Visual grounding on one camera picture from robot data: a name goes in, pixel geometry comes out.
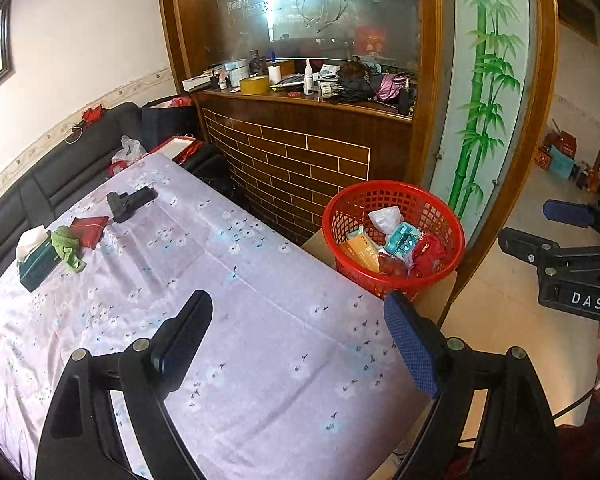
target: floral tablecloth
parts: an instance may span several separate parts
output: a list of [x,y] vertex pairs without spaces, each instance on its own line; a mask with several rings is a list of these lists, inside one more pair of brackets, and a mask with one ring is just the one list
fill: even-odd
[[[182,387],[166,399],[210,480],[363,480],[427,399],[382,303],[160,154],[117,174],[51,227],[110,215],[109,191],[158,198],[110,224],[86,268],[64,264],[34,293],[15,264],[0,279],[0,445],[33,478],[46,411],[71,352],[151,337],[193,291],[214,303]],[[112,392],[135,473],[151,478]]]

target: bamboo painting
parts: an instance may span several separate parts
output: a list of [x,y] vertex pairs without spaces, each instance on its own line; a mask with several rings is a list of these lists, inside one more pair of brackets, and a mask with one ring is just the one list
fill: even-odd
[[515,34],[506,34],[510,20],[521,19],[511,0],[463,0],[465,5],[476,9],[476,29],[467,34],[475,36],[475,62],[472,71],[470,101],[460,107],[467,110],[464,130],[456,132],[462,136],[462,148],[454,173],[448,204],[462,219],[471,198],[475,198],[477,209],[484,201],[485,193],[476,182],[476,177],[486,157],[496,155],[496,150],[508,145],[513,124],[502,119],[503,107],[498,102],[503,92],[520,92],[507,57],[526,55],[525,45]]

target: sofa backrest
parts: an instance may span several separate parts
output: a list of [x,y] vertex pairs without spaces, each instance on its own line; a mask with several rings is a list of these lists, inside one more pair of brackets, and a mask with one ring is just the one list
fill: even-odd
[[0,198],[0,276],[15,259],[20,235],[48,226],[106,179],[120,137],[140,139],[140,108],[123,103],[107,110],[77,142],[61,142]]

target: green towel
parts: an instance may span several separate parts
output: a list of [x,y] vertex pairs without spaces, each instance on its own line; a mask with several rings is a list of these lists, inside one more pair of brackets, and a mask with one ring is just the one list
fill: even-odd
[[78,257],[77,251],[80,248],[80,240],[71,236],[68,227],[61,225],[52,232],[51,244],[60,259],[68,265],[69,270],[72,272],[80,272],[87,265]]

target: red plastic basket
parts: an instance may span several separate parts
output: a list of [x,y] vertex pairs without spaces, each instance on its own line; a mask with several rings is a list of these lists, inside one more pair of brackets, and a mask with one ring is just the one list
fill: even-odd
[[[432,276],[398,278],[378,274],[360,266],[340,249],[347,234],[360,224],[373,241],[384,245],[384,234],[373,226],[368,213],[395,205],[400,207],[405,222],[435,235],[444,246],[446,255]],[[370,180],[343,189],[324,210],[322,232],[335,256],[337,271],[380,298],[391,290],[401,290],[413,299],[422,288],[448,276],[464,253],[464,231],[451,209],[431,193],[393,180]]]

